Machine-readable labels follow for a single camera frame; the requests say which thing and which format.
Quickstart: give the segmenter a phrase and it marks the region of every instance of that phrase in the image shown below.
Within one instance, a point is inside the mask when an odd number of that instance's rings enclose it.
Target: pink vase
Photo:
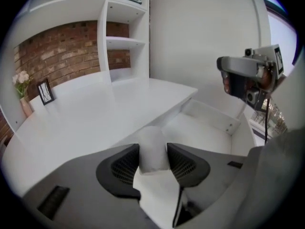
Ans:
[[[22,109],[23,109],[25,115],[26,115],[27,117],[29,117],[29,116],[33,113],[32,109],[31,109],[31,106],[30,106],[29,103],[24,99],[24,97],[20,99],[20,103],[21,103],[21,106],[22,106]]]

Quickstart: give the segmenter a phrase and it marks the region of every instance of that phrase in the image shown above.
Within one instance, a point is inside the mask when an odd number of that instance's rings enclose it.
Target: white desk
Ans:
[[[12,191],[23,196],[66,161],[110,148],[196,92],[155,79],[78,89],[22,124],[4,153],[2,171]]]

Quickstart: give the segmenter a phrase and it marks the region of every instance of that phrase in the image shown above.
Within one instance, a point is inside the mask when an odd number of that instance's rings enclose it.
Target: white cloth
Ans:
[[[159,127],[147,126],[138,132],[139,168],[141,175],[154,175],[170,169],[166,142]]]

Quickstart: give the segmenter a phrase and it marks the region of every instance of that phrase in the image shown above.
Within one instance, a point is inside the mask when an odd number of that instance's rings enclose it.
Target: black cable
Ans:
[[[267,99],[267,109],[265,115],[265,144],[268,140],[268,110],[269,110],[270,98]]]

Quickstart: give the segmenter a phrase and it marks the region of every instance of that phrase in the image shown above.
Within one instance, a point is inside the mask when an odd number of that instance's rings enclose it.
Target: picture frame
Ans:
[[[55,100],[47,78],[38,82],[36,86],[43,105]]]

